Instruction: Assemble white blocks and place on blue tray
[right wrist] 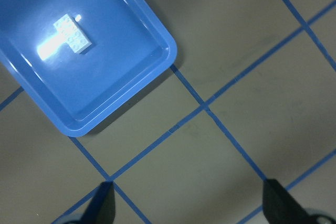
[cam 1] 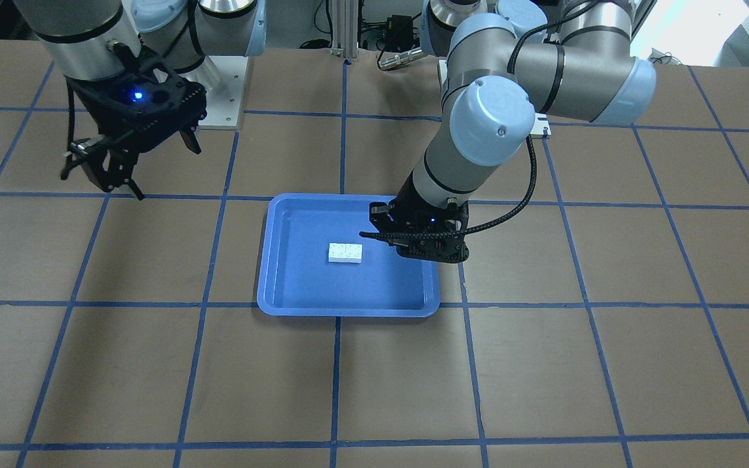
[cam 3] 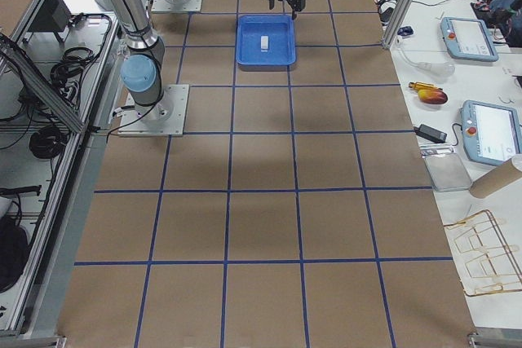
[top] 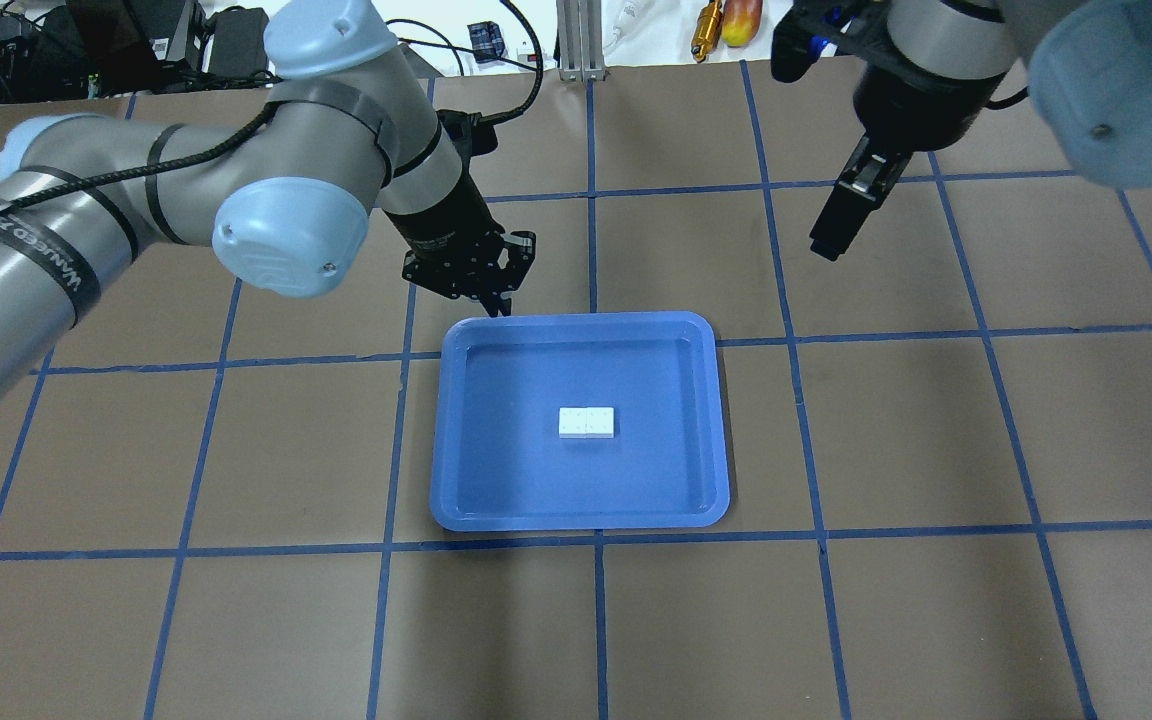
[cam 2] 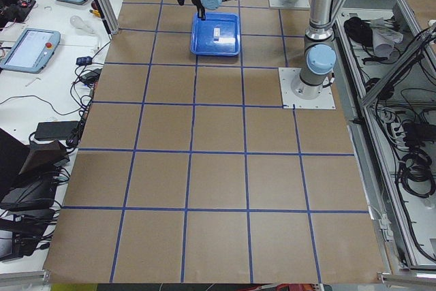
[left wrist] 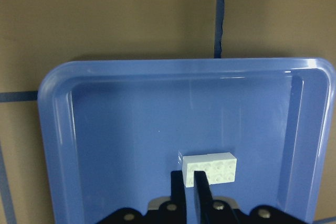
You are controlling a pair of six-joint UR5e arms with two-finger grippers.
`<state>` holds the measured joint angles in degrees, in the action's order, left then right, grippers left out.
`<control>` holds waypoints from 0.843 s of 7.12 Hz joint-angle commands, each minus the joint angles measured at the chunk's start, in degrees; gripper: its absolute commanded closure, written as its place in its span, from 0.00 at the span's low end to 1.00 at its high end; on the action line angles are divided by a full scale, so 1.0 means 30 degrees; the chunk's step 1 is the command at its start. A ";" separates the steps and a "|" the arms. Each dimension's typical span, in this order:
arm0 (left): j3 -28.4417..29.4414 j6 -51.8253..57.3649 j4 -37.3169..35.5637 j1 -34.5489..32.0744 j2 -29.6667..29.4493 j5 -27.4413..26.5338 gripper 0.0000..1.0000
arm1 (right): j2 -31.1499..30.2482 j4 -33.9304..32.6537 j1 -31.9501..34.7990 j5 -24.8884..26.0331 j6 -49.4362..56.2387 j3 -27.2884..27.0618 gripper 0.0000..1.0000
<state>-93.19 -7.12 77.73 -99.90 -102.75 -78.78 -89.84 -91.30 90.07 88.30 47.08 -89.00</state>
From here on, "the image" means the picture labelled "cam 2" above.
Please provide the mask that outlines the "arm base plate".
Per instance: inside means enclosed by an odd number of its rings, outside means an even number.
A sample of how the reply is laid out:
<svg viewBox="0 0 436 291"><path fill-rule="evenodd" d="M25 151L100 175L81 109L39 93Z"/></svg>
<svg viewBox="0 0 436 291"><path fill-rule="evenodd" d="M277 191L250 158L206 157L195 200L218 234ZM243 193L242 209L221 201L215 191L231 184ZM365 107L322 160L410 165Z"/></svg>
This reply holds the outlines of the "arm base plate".
<svg viewBox="0 0 436 291"><path fill-rule="evenodd" d="M282 106L287 109L335 110L335 102L329 80L319 86L306 85L300 79L299 67L280 67L279 82Z"/></svg>
<svg viewBox="0 0 436 291"><path fill-rule="evenodd" d="M275 9L304 10L310 9L309 0L268 0L269 7Z"/></svg>

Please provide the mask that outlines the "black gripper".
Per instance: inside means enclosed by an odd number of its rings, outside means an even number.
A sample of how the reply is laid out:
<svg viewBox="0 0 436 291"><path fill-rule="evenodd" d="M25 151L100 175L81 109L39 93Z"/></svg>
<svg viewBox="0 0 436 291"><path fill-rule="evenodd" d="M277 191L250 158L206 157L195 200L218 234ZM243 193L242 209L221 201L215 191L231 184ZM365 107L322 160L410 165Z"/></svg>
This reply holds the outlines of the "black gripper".
<svg viewBox="0 0 436 291"><path fill-rule="evenodd" d="M191 2L197 7L198 18L200 20L206 20L206 10L202 5L201 0L191 0Z"/></svg>

